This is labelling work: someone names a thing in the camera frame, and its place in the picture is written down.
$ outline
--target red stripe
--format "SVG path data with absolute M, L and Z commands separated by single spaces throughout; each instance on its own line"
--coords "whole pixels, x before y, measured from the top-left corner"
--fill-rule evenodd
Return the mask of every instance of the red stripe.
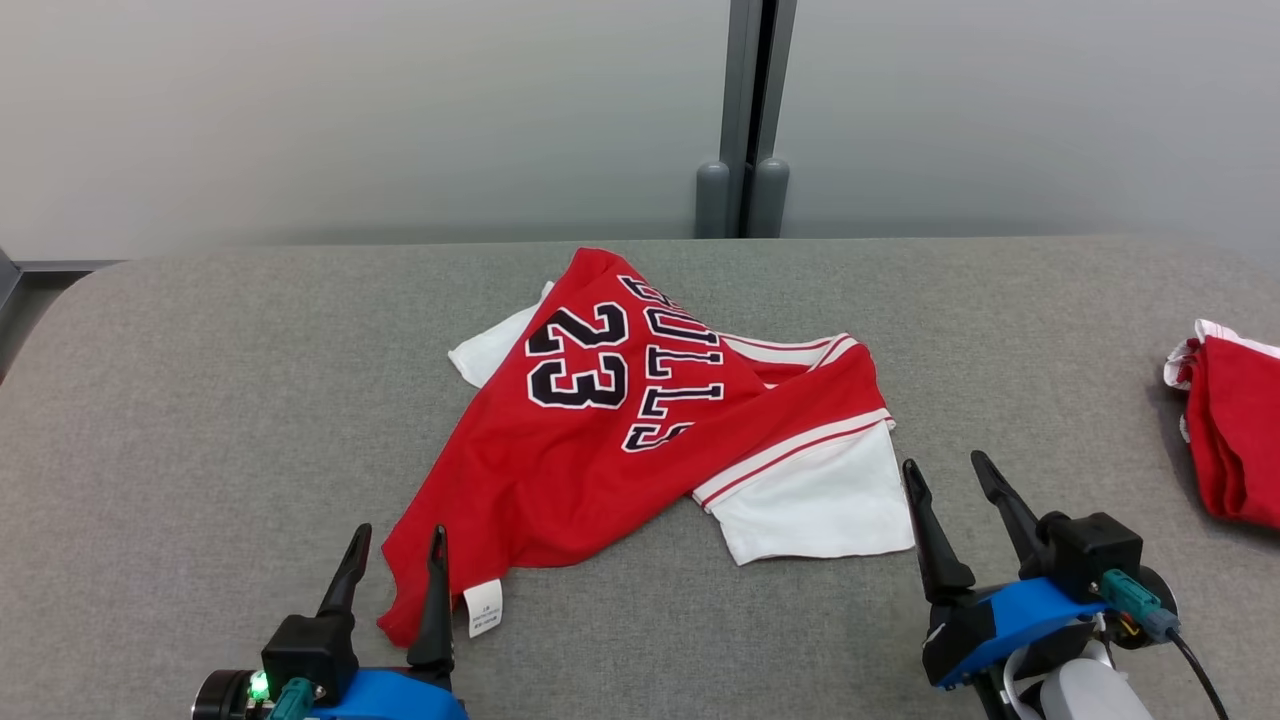
M 822 357 L 819 357 L 818 361 L 814 363 L 813 366 L 814 368 L 822 368 L 822 364 L 826 363 L 827 357 L 831 357 L 831 354 L 835 352 L 836 348 L 840 347 L 845 342 L 846 337 L 849 337 L 849 336 L 840 336 L 838 338 L 836 338 L 836 342 L 831 343 L 831 347 L 827 348 L 827 352 L 823 352 Z
M 796 351 L 796 350 L 818 350 L 819 347 L 826 347 L 827 343 L 831 342 L 829 340 L 819 340 L 818 342 L 813 342 L 813 343 L 809 343 L 809 345 L 776 345 L 776 343 L 768 343 L 768 342 L 759 342 L 759 341 L 754 341 L 754 340 L 746 340 L 744 337 L 737 337 L 737 336 L 726 334 L 726 333 L 719 333 L 719 336 L 721 337 L 726 337 L 728 340 L 732 340 L 733 342 L 741 342 L 742 345 L 751 345 L 751 346 L 755 346 L 755 347 L 763 347 L 765 350 L 780 350 L 782 352 L 790 352 L 790 351 Z
M 762 465 L 762 466 L 756 468 L 755 470 L 751 470 L 750 473 L 742 475 L 741 478 L 733 480 L 732 483 L 730 483 L 730 484 L 722 487 L 721 489 L 713 492 L 710 497 L 708 497 L 707 500 L 703 501 L 703 507 L 707 507 L 708 505 L 710 505 L 710 502 L 713 500 L 716 500 L 717 497 L 724 495 L 726 491 L 728 491 L 728 489 L 731 489 L 733 487 L 737 487 L 742 482 L 745 482 L 745 480 L 748 480 L 750 478 L 754 478 L 755 475 L 759 475 L 760 473 L 768 470 L 769 468 L 777 465 L 778 462 L 782 462 L 783 460 L 786 460 L 787 457 L 791 457 L 792 455 L 795 455 L 796 452 L 800 452 L 801 450 L 808 450 L 808 448 L 810 448 L 810 447 L 813 447 L 815 445 L 827 442 L 829 439 L 836 439 L 837 437 L 845 437 L 845 436 L 851 436 L 851 434 L 855 434 L 855 433 L 860 433 L 860 432 L 865 430 L 867 428 L 870 428 L 870 427 L 876 425 L 876 423 L 890 421 L 893 418 L 884 416 L 884 418 L 881 418 L 879 420 L 873 420 L 873 421 L 867 423 L 865 425 L 863 425 L 860 428 L 855 428 L 852 430 L 845 430 L 845 432 L 841 432 L 841 433 L 829 434 L 827 437 L 820 437 L 818 439 L 806 442 L 806 443 L 801 445 L 800 447 L 796 447 L 796 448 L 786 452 L 785 455 L 781 455 L 780 457 L 774 457 L 768 464 Z

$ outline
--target teal connector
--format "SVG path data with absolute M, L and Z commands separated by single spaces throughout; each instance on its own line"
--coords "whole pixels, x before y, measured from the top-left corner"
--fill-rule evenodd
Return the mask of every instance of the teal connector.
M 1157 643 L 1169 642 L 1169 630 L 1181 626 L 1178 615 L 1161 607 L 1158 597 L 1120 570 L 1107 570 L 1102 574 L 1098 593 L 1107 605 L 1140 624 Z
M 275 707 L 266 720 L 306 720 L 311 715 L 311 705 L 315 703 L 315 689 L 308 680 L 293 678 L 284 684 L 280 691 L 280 700 L 275 701 Z

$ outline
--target green led light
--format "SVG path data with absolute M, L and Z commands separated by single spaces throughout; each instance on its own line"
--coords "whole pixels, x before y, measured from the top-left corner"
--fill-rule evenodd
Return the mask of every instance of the green led light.
M 266 682 L 266 673 L 259 670 L 257 673 L 253 673 L 252 678 L 248 679 L 248 697 L 255 702 L 269 700 L 271 697 L 271 689 Z

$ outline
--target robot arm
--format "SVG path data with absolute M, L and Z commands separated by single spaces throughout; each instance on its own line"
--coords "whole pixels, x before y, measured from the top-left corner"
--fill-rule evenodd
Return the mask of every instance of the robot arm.
M 191 707 L 192 720 L 466 720 L 453 697 L 448 541 L 435 529 L 430 580 L 407 667 L 360 667 L 351 648 L 356 584 L 372 528 L 356 529 L 315 618 L 289 615 L 262 648 L 262 670 L 216 670 Z
M 972 461 L 1018 553 L 1020 579 L 973 587 L 973 571 L 933 514 L 923 473 L 908 460 L 902 478 L 932 606 L 922 653 L 929 683 L 973 687 L 992 720 L 1149 720 L 1110 648 L 1174 642 L 1225 719 L 1178 634 L 1172 593 L 1140 564 L 1142 538 L 1105 512 L 1073 519 L 1055 511 L 1037 520 L 986 454 L 974 451 Z

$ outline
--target red and white garment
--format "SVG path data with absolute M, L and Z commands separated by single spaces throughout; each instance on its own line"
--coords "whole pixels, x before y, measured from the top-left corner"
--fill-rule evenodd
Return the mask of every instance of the red and white garment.
M 1210 514 L 1280 528 L 1280 347 L 1196 320 L 1165 363 L 1189 391 L 1183 437 Z
M 481 387 L 383 552 L 412 641 L 436 524 L 454 594 L 580 562 L 684 495 L 739 564 L 910 548 L 867 347 L 712 332 L 622 258 L 579 250 L 543 301 L 449 354 Z

